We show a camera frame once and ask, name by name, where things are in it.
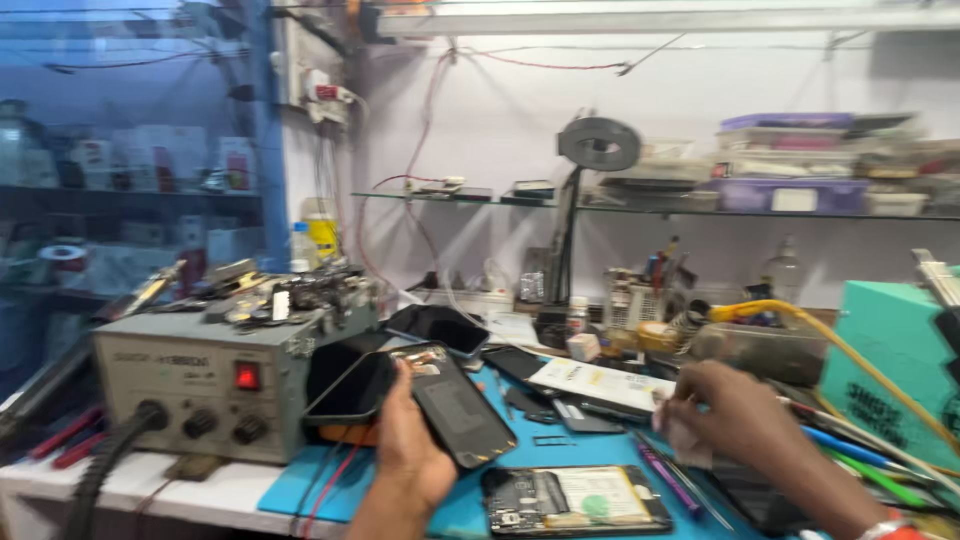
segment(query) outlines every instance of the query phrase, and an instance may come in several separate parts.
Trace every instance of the purple box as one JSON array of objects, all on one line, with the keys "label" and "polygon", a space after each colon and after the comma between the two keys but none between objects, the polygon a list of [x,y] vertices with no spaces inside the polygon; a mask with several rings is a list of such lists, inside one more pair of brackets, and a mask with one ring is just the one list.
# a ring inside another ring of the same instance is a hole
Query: purple box
[{"label": "purple box", "polygon": [[727,178],[703,189],[720,192],[723,211],[857,214],[863,212],[869,185],[866,180]]},{"label": "purple box", "polygon": [[727,118],[720,122],[720,131],[741,128],[808,128],[815,130],[848,130],[853,126],[850,112],[761,112]]}]

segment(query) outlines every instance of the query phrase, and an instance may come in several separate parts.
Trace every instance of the sim tray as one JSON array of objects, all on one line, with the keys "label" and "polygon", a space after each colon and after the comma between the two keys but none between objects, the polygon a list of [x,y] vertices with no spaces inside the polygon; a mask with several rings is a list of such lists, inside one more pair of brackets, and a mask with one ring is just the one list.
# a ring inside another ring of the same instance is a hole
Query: sim tray
[{"label": "sim tray", "polygon": [[534,446],[577,446],[566,435],[540,435],[534,437]]}]

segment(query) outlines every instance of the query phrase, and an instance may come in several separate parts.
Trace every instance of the control knob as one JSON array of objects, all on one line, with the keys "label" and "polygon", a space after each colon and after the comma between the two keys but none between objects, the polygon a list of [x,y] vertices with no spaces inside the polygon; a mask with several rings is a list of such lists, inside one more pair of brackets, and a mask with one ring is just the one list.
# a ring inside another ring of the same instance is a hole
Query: control knob
[{"label": "control knob", "polygon": [[191,439],[199,439],[216,429],[217,417],[208,408],[197,410],[183,422],[183,434]]},{"label": "control knob", "polygon": [[241,418],[240,422],[237,423],[237,427],[233,429],[233,440],[242,445],[248,445],[267,434],[269,428],[264,419],[253,414],[248,414]]}]

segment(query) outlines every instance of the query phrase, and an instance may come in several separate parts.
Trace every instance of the red power switch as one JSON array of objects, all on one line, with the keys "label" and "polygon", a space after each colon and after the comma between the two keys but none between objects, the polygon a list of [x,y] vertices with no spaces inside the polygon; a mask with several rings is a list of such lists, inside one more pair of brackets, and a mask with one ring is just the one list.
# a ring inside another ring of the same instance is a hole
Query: red power switch
[{"label": "red power switch", "polygon": [[233,384],[241,390],[260,389],[260,364],[257,362],[233,362]]}]

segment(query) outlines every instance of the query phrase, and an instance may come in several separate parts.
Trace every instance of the blue repair mat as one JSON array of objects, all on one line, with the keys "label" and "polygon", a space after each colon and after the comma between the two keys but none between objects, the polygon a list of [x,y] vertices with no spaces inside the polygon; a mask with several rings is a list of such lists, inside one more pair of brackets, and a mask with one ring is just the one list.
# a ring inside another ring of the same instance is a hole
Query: blue repair mat
[{"label": "blue repair mat", "polygon": [[[478,374],[470,374],[470,377],[474,381],[486,384],[484,393],[487,400],[490,401],[502,418],[507,419],[503,400],[497,393],[491,368],[484,367],[483,371]],[[503,383],[505,385],[510,384],[510,380],[504,378]],[[662,495],[662,500],[674,520],[673,532],[661,536],[684,539],[735,537],[706,512],[699,522],[692,521],[673,493],[669,491],[666,483],[642,462],[633,437],[629,434],[576,433],[567,430],[563,424],[546,426],[524,420],[523,411],[519,410],[514,410],[514,418],[513,422],[508,421],[507,423],[516,433],[517,448],[499,457],[492,465],[462,474],[430,521],[427,529],[428,536],[453,538],[490,536],[483,507],[483,493],[480,489],[480,477],[487,467],[639,465],[643,473],[653,483],[654,489]],[[576,446],[534,446],[533,437],[538,435],[567,435],[576,443]],[[326,480],[337,469],[337,463],[347,455],[348,448],[347,445],[344,445],[340,454],[326,466],[320,480],[306,498],[300,513],[307,514],[310,512]],[[288,515],[296,513],[298,511],[297,504],[303,497],[303,491],[307,489],[313,474],[320,465],[320,461],[329,449],[329,446],[311,446],[303,449],[287,466],[280,478],[274,482],[274,485],[270,486],[267,493],[263,495],[256,506],[257,509]],[[373,480],[374,462],[373,450],[361,450],[337,483],[330,489],[330,492],[327,493],[320,511],[317,513],[317,519],[336,522],[350,521]],[[722,504],[714,503],[714,506],[740,532],[741,537],[761,538],[759,533],[755,532],[743,520],[731,515]]]}]

